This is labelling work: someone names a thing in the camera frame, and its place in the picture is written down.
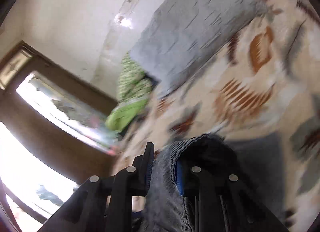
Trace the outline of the grey quilted pillow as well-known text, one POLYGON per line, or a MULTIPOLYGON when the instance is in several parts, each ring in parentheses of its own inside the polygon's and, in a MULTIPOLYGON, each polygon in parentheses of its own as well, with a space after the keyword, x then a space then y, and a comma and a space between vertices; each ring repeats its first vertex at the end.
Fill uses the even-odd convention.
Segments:
POLYGON ((159 96, 167 96, 266 12, 259 0, 164 0, 130 56, 159 83, 159 96))

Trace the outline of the grey denim pants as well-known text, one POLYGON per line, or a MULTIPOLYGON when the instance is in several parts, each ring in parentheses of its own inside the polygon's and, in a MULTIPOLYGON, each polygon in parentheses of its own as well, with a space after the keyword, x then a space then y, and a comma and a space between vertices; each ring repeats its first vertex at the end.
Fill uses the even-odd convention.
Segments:
POLYGON ((168 145, 156 158, 141 231, 285 231, 276 135, 224 141, 214 134, 168 145), (179 160, 197 166, 195 196, 178 192, 179 160))

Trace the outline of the cream leaf pattern blanket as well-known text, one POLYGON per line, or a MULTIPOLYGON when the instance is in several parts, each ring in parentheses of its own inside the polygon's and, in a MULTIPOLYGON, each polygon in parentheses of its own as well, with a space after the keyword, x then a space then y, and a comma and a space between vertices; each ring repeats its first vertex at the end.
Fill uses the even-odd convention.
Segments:
POLYGON ((270 193, 267 205, 289 231, 319 214, 319 15, 308 0, 269 0, 197 73, 162 99, 155 89, 129 128, 113 173, 152 142, 155 152, 215 133, 270 193))

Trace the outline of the green patterned quilt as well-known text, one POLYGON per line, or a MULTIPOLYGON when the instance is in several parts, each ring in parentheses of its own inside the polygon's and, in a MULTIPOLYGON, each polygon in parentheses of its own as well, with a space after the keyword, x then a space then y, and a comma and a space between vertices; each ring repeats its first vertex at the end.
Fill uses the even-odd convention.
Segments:
POLYGON ((117 90, 118 104, 107 117, 105 126, 111 131, 122 132, 136 115, 143 111, 152 90, 152 80, 127 52, 121 60, 117 90))

